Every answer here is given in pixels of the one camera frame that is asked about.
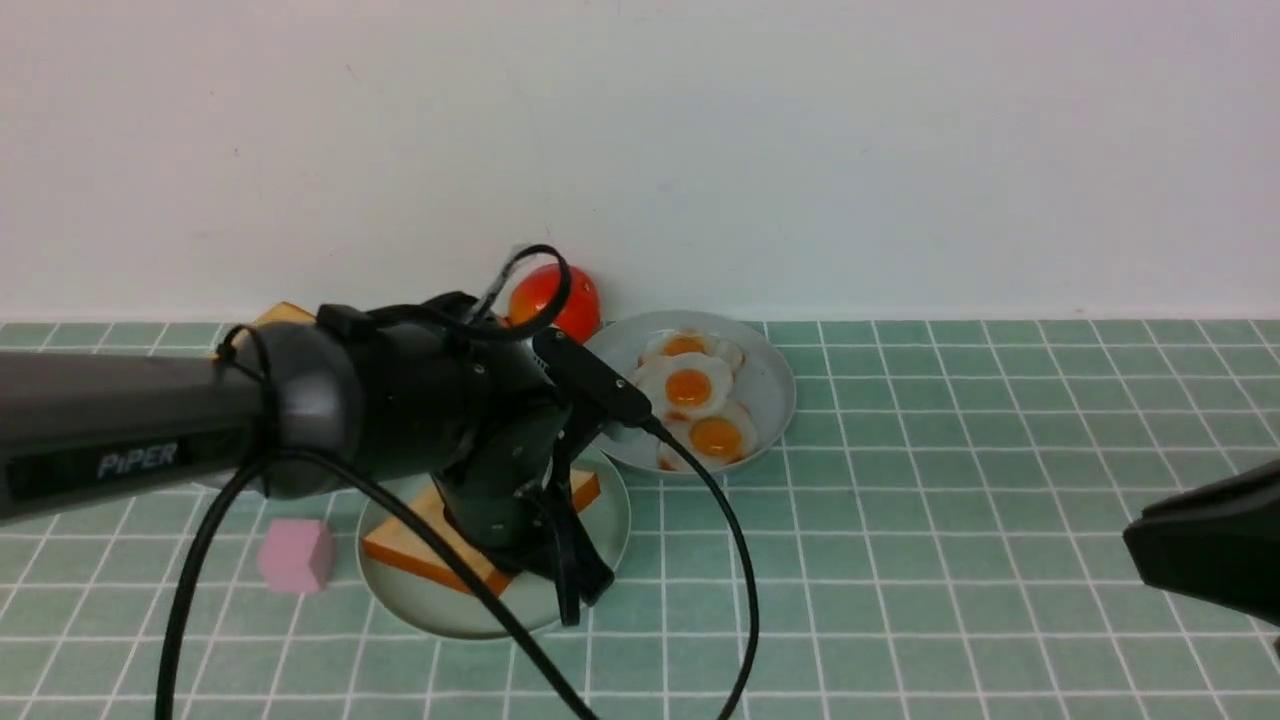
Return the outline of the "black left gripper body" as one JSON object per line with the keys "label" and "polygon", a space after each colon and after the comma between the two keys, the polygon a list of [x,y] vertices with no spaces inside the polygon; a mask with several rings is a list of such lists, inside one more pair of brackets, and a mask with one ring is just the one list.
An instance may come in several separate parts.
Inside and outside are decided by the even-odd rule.
{"label": "black left gripper body", "polygon": [[554,580],[545,486],[568,484],[561,432],[571,404],[526,340],[492,314],[465,322],[466,300],[438,300],[433,415],[445,445],[433,475],[451,525],[486,557]]}

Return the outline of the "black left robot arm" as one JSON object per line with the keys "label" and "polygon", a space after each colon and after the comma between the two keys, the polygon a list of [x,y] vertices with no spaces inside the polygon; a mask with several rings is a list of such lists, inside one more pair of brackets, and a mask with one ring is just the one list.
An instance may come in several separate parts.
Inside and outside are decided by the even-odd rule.
{"label": "black left robot arm", "polygon": [[248,468],[296,500],[426,474],[447,525],[503,571],[556,585],[562,621],[614,573],[570,510],[570,464],[646,405],[554,328],[468,324],[472,300],[271,322],[211,359],[4,354],[3,519]]}

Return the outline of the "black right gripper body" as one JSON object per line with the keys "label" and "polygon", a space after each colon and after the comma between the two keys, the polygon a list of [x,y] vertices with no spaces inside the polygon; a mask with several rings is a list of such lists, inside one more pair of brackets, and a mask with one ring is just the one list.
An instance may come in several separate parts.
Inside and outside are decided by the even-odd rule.
{"label": "black right gripper body", "polygon": [[1279,624],[1279,462],[1165,498],[1123,532],[1149,587]]}

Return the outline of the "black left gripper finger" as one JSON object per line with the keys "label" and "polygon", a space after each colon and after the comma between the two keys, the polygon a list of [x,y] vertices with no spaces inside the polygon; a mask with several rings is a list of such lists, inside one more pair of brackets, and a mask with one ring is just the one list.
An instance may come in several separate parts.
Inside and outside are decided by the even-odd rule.
{"label": "black left gripper finger", "polygon": [[570,506],[570,585],[579,601],[594,607],[613,585],[614,571],[593,543],[579,511]]}
{"label": "black left gripper finger", "polygon": [[553,541],[553,569],[561,624],[566,628],[577,626],[581,616],[581,592],[579,588],[577,560],[577,514],[567,486],[550,480],[545,486],[545,520]]}

